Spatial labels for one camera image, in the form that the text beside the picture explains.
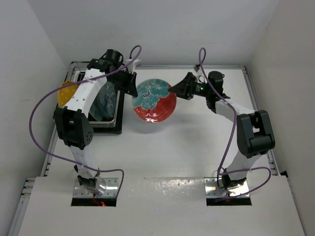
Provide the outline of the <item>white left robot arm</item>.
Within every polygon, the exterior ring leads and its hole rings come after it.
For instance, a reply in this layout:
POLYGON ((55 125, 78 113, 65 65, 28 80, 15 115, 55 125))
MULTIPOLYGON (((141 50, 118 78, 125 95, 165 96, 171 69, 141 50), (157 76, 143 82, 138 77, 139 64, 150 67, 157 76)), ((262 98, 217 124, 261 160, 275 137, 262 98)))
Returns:
POLYGON ((90 108, 107 82, 111 82, 117 90, 136 97, 135 68, 138 62, 137 57, 130 56, 124 60, 121 53, 108 49, 102 57, 90 61, 76 92, 63 107, 54 111, 58 137, 74 157, 78 182, 93 195, 103 194, 105 185, 89 148, 94 136, 88 120, 90 108))

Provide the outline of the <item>light green rectangular plate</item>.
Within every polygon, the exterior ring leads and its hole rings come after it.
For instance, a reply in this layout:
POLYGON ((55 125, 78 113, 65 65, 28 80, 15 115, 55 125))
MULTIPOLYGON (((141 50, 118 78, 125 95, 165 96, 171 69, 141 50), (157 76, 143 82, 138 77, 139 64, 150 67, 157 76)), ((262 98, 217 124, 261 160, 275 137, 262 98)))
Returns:
POLYGON ((94 99, 89 113, 93 117, 94 120, 96 120, 96 121, 102 121, 103 120, 103 114, 102 114, 100 106, 99 106, 98 98, 94 99))

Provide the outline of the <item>dark teal round plate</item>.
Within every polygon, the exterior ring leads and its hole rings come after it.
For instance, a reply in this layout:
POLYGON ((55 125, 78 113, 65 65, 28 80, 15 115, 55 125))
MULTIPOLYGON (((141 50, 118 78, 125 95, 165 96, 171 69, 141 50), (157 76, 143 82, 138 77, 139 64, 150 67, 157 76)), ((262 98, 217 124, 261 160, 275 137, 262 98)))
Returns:
POLYGON ((97 105, 105 119, 114 117, 117 103, 116 90, 111 82, 107 82, 99 91, 97 105))

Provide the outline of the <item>yellow polka dot plate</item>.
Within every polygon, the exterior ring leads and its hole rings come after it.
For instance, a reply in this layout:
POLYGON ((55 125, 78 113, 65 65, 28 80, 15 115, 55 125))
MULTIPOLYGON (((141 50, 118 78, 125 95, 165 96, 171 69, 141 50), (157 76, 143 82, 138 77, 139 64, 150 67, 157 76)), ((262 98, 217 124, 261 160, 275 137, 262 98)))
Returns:
POLYGON ((66 88, 62 88, 57 92, 57 104, 59 108, 63 108, 67 102, 74 96, 76 90, 78 89, 78 85, 71 82, 65 81, 61 84, 61 86, 69 85, 66 88))

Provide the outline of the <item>red teal floral plate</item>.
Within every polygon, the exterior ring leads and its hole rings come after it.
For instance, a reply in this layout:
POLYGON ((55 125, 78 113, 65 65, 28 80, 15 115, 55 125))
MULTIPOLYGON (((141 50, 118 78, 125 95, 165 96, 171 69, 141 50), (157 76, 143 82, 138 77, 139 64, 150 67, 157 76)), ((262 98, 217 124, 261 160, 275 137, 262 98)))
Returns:
POLYGON ((147 79, 137 86, 137 97, 131 99, 135 114, 143 121, 159 123, 168 119, 177 105, 176 94, 169 92, 171 85, 162 79, 147 79))

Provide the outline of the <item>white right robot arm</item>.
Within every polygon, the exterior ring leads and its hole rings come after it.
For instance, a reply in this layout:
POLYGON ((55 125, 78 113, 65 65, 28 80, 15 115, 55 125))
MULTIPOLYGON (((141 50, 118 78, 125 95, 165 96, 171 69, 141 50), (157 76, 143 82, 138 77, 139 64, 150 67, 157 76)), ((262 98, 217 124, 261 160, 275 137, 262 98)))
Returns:
POLYGON ((238 152, 227 168, 220 163, 218 184, 225 190, 242 185, 252 166, 260 156, 275 147, 275 137, 267 111, 254 111, 233 103, 223 92, 224 75, 211 71, 204 82, 189 72, 182 81, 172 86, 169 92, 177 97, 191 100, 195 95, 204 97, 206 105, 213 113, 232 122, 231 137, 235 136, 238 152))

